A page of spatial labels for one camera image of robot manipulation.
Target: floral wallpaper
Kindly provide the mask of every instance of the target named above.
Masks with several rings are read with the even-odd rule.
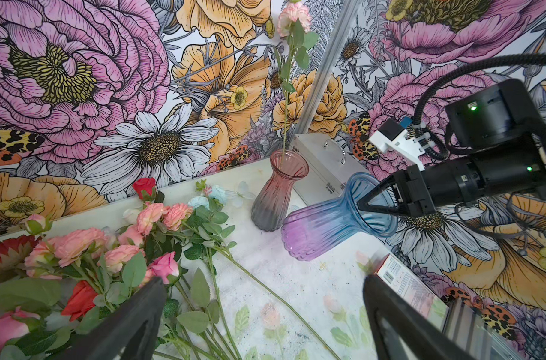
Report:
[[[363,0],[309,131],[329,134],[383,180],[408,165],[368,141],[386,119],[413,115],[423,92],[459,66],[519,53],[546,54],[546,0]],[[442,138],[445,105],[507,78],[524,82],[546,121],[540,66],[462,76],[429,100],[423,121]],[[299,97],[290,101],[299,104]],[[421,161],[435,163],[427,155]],[[510,238],[471,231],[451,205],[401,218],[396,234],[381,240],[442,299],[464,297],[523,357],[546,359],[546,201],[507,194],[481,199],[460,215]]]
[[[320,41],[341,0],[306,0]],[[269,156],[282,143],[282,0],[0,1],[0,234]],[[341,84],[324,119],[344,118]]]

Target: vase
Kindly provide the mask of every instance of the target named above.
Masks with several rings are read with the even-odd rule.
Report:
[[[285,220],[281,235],[285,249],[298,260],[310,261],[364,232],[389,237],[397,231],[398,219],[391,215],[362,212],[356,203],[379,182],[367,173],[355,173],[347,182],[341,197],[307,206],[292,212]],[[371,202],[393,207],[393,199],[385,191]]]
[[[263,231],[275,231],[287,216],[293,184],[309,173],[305,159],[291,150],[277,150],[269,158],[273,175],[255,199],[251,220]]]

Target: light blue flower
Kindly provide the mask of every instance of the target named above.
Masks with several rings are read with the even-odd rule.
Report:
[[[225,205],[227,203],[227,192],[220,187],[219,185],[211,186],[211,193],[209,194],[210,198],[213,198],[221,203],[221,205]]]
[[[193,199],[190,199],[187,205],[191,206],[193,209],[197,209],[199,206],[203,205],[209,210],[209,199],[204,196],[196,196]]]

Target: table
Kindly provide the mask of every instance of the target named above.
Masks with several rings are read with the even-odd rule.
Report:
[[[269,159],[264,159],[206,179],[208,184],[220,185],[227,190],[233,190],[238,183],[245,181],[249,190],[258,194],[271,173]],[[162,189],[165,204],[187,202],[196,196],[196,181],[192,179]],[[362,267],[389,254],[383,243],[371,235],[358,233],[317,259],[300,262],[284,249],[280,231],[267,233],[255,227],[251,221],[251,205],[252,201],[246,200],[241,208],[226,205],[224,209],[230,217],[227,224],[236,226],[227,238],[238,243],[231,249],[235,260],[289,302],[341,359],[376,359],[369,327],[360,322],[359,315],[364,311],[362,285],[365,272]],[[139,198],[129,198],[60,218],[54,221],[48,235],[60,236],[88,227],[117,229],[126,225],[123,220],[126,209],[141,206]],[[290,210],[304,206],[305,203],[293,191]],[[5,234],[0,236],[0,241],[24,233]],[[190,270],[185,275],[187,279],[193,277],[198,267],[209,278],[201,261],[182,259],[182,266]],[[302,350],[305,350],[309,359],[333,358],[287,307],[234,264],[216,255],[215,267],[227,324],[232,331],[235,331],[238,319],[238,331],[234,335],[242,356],[255,358],[250,356],[256,350],[259,356],[268,354],[275,359],[293,360],[303,359],[296,356],[299,353],[303,356]],[[345,316],[340,313],[341,307]],[[335,316],[331,310],[340,315]],[[158,350],[176,354],[170,345],[162,345]]]

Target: case handle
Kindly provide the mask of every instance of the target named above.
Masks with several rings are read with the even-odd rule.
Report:
[[[327,139],[327,141],[325,141],[325,144],[323,145],[323,148],[327,148],[327,145],[329,145],[329,141],[332,141],[335,143],[335,145],[337,145],[339,147],[339,149],[341,150],[341,153],[343,154],[343,158],[341,159],[341,163],[342,164],[345,164],[345,160],[347,160],[347,156],[345,155],[345,150],[343,150],[341,148],[341,145],[339,145],[337,143],[337,141],[333,140],[333,139]]]

